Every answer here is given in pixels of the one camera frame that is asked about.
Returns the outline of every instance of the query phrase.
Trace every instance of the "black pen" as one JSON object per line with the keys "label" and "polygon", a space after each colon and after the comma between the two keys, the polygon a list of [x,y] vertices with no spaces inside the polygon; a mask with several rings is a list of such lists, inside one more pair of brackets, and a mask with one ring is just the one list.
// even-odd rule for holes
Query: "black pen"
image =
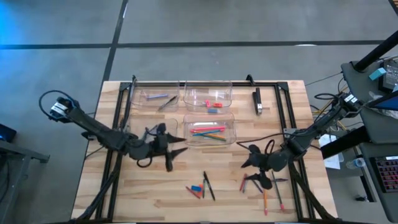
{"label": "black pen", "polygon": [[[273,171],[271,171],[271,174],[272,174],[272,178],[275,180],[275,175],[274,175],[274,172]],[[276,184],[276,182],[277,181],[275,181],[274,183],[275,183],[275,189],[276,189],[276,194],[278,195],[278,199],[279,199],[279,204],[280,204],[280,209],[284,209],[285,208],[285,206],[284,206],[284,204],[283,204],[283,202],[282,202],[282,197],[280,197],[280,193],[279,193],[279,189],[278,189],[278,185]]]}
{"label": "black pen", "polygon": [[207,182],[207,186],[209,186],[211,197],[213,198],[213,200],[216,200],[216,197],[214,196],[214,193],[213,193],[213,189],[211,189],[210,181],[209,181],[209,178],[207,177],[206,171],[203,171],[203,176],[205,177],[205,180]]}
{"label": "black pen", "polygon": [[259,189],[259,191],[262,193],[262,190],[261,190],[260,186],[256,183],[256,181],[255,181],[255,180],[251,180],[251,181],[253,181],[254,185],[255,185],[255,186],[257,187],[257,189]]}
{"label": "black pen", "polygon": [[203,179],[203,195],[202,195],[202,198],[205,198],[205,191],[206,191],[206,180],[205,179]]}
{"label": "black pen", "polygon": [[163,108],[165,108],[169,103],[171,103],[171,101],[173,101],[174,99],[176,99],[177,95],[173,96],[171,99],[169,99],[169,101],[167,101],[166,103],[164,103],[162,106],[159,107],[159,109],[157,109],[157,111],[162,110]]}

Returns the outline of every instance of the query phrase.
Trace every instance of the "white paper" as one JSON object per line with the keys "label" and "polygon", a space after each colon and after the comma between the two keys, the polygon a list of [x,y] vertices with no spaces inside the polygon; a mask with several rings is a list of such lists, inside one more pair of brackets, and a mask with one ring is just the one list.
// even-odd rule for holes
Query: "white paper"
{"label": "white paper", "polygon": [[[329,142],[332,142],[335,140],[336,140],[336,136],[324,134],[319,139],[319,145],[322,147],[324,145],[327,145]],[[334,155],[332,157],[324,159],[323,162],[325,163],[325,167],[327,167],[327,168],[340,169],[340,161],[338,159],[338,155]]]}

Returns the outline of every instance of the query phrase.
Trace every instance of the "blue marker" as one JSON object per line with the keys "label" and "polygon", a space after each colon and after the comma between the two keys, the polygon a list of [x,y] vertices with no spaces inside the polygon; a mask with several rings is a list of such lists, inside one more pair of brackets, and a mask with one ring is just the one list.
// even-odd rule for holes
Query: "blue marker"
{"label": "blue marker", "polygon": [[218,109],[208,109],[207,113],[218,113]]}
{"label": "blue marker", "polygon": [[201,187],[198,187],[198,186],[191,186],[191,190],[194,190],[194,191],[196,191],[196,192],[201,192]]}
{"label": "blue marker", "polygon": [[168,96],[169,96],[169,94],[164,93],[164,94],[147,96],[146,98],[147,98],[147,100],[151,100],[151,99],[157,99],[157,98],[165,98],[165,97],[168,97]]}

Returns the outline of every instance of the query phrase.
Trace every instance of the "red marker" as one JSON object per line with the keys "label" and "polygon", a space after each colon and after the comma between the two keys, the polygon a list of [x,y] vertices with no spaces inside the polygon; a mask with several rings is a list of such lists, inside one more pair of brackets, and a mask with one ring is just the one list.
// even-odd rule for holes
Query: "red marker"
{"label": "red marker", "polygon": [[241,184],[241,187],[239,188],[239,191],[242,191],[242,189],[243,189],[243,186],[244,186],[244,183],[246,182],[246,177],[247,177],[248,175],[247,174],[244,174],[243,175],[243,180],[242,180],[242,184]]}
{"label": "red marker", "polygon": [[213,103],[213,107],[223,107],[222,103]]}
{"label": "red marker", "polygon": [[197,197],[197,198],[200,199],[200,197],[199,197],[193,190],[191,190],[189,187],[185,186],[185,188],[186,188],[189,192],[191,192],[191,194],[193,194],[195,197]]}

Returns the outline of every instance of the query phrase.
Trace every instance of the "pink marker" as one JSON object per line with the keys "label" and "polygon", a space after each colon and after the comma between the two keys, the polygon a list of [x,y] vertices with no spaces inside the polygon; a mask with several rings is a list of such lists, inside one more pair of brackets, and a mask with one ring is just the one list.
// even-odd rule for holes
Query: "pink marker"
{"label": "pink marker", "polygon": [[208,127],[208,128],[193,128],[191,129],[191,132],[197,132],[197,131],[211,131],[211,130],[220,130],[220,131],[224,131],[225,130],[225,126],[219,126],[219,127]]}
{"label": "pink marker", "polygon": [[209,101],[209,100],[205,100],[205,103],[206,103],[206,107],[207,107],[207,108],[211,107],[211,104],[210,104],[210,101]]}

